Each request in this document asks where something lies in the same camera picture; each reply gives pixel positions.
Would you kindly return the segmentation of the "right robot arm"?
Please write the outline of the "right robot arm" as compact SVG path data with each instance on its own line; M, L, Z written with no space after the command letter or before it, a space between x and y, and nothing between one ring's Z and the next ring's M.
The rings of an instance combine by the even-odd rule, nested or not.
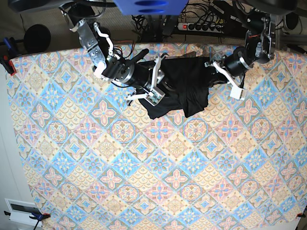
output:
M114 47L110 32L96 21L107 7L114 7L114 3L105 0L10 0L8 6L19 13L60 9L72 24L71 31L78 33L81 46L94 64L94 75L99 79L146 93L169 84L161 69L164 55L149 64L140 62L148 54L148 49L133 58L123 57Z

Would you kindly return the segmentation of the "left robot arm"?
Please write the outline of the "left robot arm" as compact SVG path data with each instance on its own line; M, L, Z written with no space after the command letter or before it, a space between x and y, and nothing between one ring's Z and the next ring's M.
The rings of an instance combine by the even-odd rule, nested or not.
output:
M275 51L275 22L274 16L285 16L297 8L296 0L247 0L253 7L245 11L241 1L232 1L233 10L242 25L247 28L245 45L237 47L233 54L224 56L219 61L211 61L231 77L239 77L240 85L244 86L246 72L258 62L266 64L274 59Z

